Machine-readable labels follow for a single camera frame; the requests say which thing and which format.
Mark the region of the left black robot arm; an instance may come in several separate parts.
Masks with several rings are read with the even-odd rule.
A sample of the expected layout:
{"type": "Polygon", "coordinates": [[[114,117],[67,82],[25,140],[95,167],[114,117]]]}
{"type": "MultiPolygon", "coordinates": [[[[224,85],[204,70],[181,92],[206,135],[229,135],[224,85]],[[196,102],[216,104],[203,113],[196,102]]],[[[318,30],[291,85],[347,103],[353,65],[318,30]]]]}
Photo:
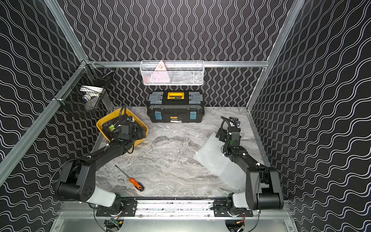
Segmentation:
{"type": "Polygon", "coordinates": [[[134,121],[126,121],[115,127],[113,138],[106,147],[63,165],[55,187],[56,194],[120,211],[120,195],[96,186],[96,172],[111,160],[132,151],[135,142],[147,137],[146,133],[147,128],[134,121]]]}

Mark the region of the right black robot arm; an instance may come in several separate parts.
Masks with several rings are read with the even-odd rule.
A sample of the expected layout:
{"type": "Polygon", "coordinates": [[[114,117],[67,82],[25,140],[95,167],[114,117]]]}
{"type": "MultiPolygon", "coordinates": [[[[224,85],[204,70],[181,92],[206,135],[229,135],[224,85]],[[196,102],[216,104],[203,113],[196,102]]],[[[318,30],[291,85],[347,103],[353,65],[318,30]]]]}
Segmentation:
{"type": "Polygon", "coordinates": [[[277,170],[258,162],[241,145],[238,118],[222,116],[221,119],[216,133],[216,138],[224,143],[221,152],[238,165],[246,176],[244,192],[230,194],[233,207],[249,210],[283,209],[284,198],[277,170]]]}

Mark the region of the clear zip-top bag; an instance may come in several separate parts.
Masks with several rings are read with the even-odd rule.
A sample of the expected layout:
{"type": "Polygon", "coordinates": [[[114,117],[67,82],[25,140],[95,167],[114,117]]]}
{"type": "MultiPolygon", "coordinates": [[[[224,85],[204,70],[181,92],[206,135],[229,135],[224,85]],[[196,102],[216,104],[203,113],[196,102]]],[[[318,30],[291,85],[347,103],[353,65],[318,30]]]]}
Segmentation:
{"type": "Polygon", "coordinates": [[[213,175],[221,178],[229,187],[241,192],[245,190],[245,172],[221,152],[223,142],[213,132],[202,147],[195,153],[194,159],[213,175]]]}

